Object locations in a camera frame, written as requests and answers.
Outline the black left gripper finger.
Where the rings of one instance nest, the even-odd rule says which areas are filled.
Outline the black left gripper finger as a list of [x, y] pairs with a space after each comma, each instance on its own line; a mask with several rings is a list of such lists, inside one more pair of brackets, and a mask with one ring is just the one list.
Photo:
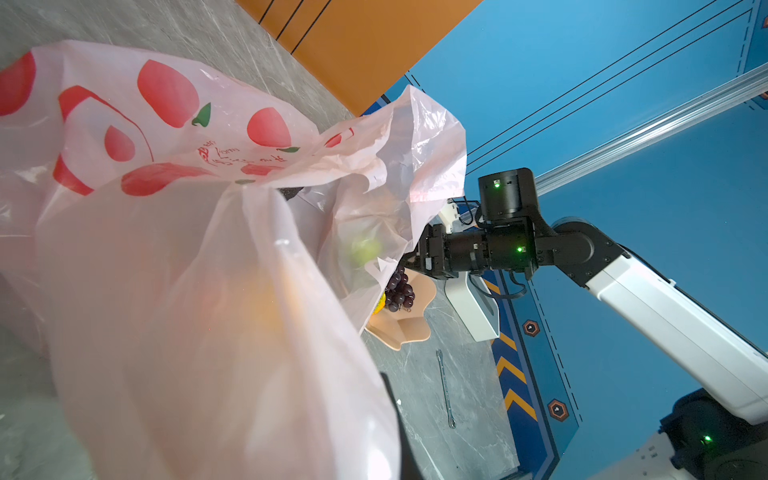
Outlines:
[[400, 450], [401, 450], [400, 479], [401, 480], [423, 480], [423, 475], [419, 469], [419, 466], [416, 462], [416, 459], [414, 457], [412, 448], [408, 440], [405, 425], [402, 420], [402, 415], [400, 413], [399, 406], [397, 405], [397, 401], [396, 401], [389, 377], [384, 372], [381, 372], [380, 376], [385, 385], [388, 397], [392, 405], [394, 406], [395, 412], [397, 414]]

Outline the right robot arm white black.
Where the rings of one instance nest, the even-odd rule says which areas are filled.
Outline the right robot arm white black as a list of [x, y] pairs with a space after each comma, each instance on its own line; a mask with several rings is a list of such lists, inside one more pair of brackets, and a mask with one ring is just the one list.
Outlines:
[[767, 355], [672, 281], [594, 225], [543, 219], [528, 168], [484, 176], [479, 227], [448, 233], [428, 226], [402, 265], [433, 279], [486, 271], [531, 279], [552, 266], [610, 306], [727, 411], [767, 420]]

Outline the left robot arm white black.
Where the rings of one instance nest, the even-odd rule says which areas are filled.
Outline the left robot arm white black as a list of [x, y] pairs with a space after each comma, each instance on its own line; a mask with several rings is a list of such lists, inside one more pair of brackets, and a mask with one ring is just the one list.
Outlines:
[[703, 389], [680, 398], [635, 453], [597, 479], [765, 479], [767, 424], [740, 419]]

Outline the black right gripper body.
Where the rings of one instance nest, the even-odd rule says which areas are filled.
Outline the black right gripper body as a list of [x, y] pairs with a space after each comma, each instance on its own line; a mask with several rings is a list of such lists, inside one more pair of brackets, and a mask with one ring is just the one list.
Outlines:
[[447, 237], [442, 224], [428, 224], [414, 250], [403, 255], [400, 266], [435, 280], [455, 278], [446, 254]]

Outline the pink printed plastic bag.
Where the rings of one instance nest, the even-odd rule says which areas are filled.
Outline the pink printed plastic bag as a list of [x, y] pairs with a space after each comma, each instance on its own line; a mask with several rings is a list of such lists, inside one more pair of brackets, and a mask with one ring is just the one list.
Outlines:
[[361, 332], [466, 169], [408, 88], [325, 132], [197, 61], [82, 41], [1, 73], [1, 273], [101, 479], [397, 479]]

